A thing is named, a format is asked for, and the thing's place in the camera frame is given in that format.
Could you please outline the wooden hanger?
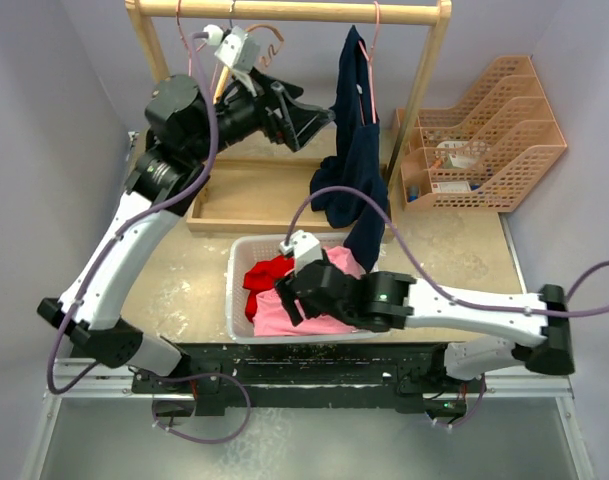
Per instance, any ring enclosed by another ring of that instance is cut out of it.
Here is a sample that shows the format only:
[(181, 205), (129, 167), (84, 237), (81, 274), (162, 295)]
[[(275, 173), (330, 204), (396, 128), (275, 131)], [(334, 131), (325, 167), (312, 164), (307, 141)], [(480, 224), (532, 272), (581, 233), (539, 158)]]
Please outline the wooden hanger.
[[(260, 59), (260, 66), (263, 69), (267, 69), (285, 41), (280, 30), (271, 24), (253, 24), (245, 30), (234, 26), (233, 14), (235, 13), (235, 6), (236, 2), (231, 1), (228, 15), (229, 34), (222, 38), (222, 42), (215, 52), (215, 57), (223, 65), (223, 68), (213, 93), (214, 103), (225, 97), (224, 90), (230, 77), (240, 82), (252, 97), (256, 97), (257, 90), (250, 76), (255, 61)], [(260, 45), (251, 35), (253, 31), (258, 29), (270, 31), (278, 41), (277, 45), (274, 43), (269, 44), (265, 55), (259, 54)]]

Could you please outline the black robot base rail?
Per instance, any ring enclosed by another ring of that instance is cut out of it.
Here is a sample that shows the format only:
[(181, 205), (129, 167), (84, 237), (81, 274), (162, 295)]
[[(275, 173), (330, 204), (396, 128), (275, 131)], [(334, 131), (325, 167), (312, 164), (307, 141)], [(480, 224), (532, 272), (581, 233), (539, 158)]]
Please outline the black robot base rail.
[(228, 408), (391, 409), (459, 418), (480, 379), (442, 371), (443, 343), (187, 344), (169, 379), (138, 370), (137, 394), (158, 412), (221, 416)]

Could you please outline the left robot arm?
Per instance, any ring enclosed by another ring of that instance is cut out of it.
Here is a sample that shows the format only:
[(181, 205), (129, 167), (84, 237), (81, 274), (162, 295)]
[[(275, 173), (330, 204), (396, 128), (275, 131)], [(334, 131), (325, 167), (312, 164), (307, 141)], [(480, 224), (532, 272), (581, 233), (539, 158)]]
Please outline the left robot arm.
[(258, 70), (250, 80), (249, 87), (234, 81), (218, 103), (187, 74), (156, 85), (145, 109), (145, 150), (127, 177), (110, 227), (75, 282), (37, 308), (88, 357), (110, 368), (150, 371), (168, 392), (189, 382), (186, 354), (121, 316), (148, 258), (208, 182), (219, 152), (255, 132), (297, 152), (334, 119), (329, 109), (299, 102), (303, 90), (296, 85)]

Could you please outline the red t shirt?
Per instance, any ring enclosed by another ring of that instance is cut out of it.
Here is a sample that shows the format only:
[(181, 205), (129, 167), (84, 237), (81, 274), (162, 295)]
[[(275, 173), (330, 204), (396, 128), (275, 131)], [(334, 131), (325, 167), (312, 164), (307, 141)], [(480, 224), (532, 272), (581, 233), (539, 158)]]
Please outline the red t shirt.
[(274, 288), (277, 280), (283, 278), (294, 268), (294, 260), (283, 255), (257, 262), (243, 278), (242, 288), (248, 291), (245, 316), (253, 324), (257, 313), (257, 296)]

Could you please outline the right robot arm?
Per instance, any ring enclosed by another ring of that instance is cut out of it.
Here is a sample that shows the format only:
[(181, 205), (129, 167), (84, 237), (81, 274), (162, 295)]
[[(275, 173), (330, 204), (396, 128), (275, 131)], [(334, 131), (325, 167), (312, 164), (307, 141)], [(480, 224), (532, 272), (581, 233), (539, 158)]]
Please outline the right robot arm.
[(387, 271), (355, 278), (316, 260), (278, 280), (275, 289), (294, 326), (329, 315), (375, 333), (435, 327), (477, 334), (468, 343), (447, 345), (429, 366), (430, 383), (440, 391), (516, 365), (551, 376), (575, 371), (564, 291), (557, 285), (493, 294)]

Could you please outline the navy blue t shirt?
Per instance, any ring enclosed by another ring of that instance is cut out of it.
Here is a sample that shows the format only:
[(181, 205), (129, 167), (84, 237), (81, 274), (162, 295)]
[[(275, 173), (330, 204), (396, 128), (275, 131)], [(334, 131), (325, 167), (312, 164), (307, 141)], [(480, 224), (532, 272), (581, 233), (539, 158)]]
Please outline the navy blue t shirt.
[[(312, 193), (332, 186), (350, 187), (369, 196), (382, 210), (388, 208), (388, 191), (380, 174), (380, 126), (371, 101), (365, 43), (355, 27), (347, 33), (338, 63), (335, 115), (336, 153), (324, 158), (310, 181)], [(374, 267), (385, 225), (360, 197), (344, 191), (325, 193), (311, 202), (328, 224), (349, 227), (344, 246), (363, 270)]]

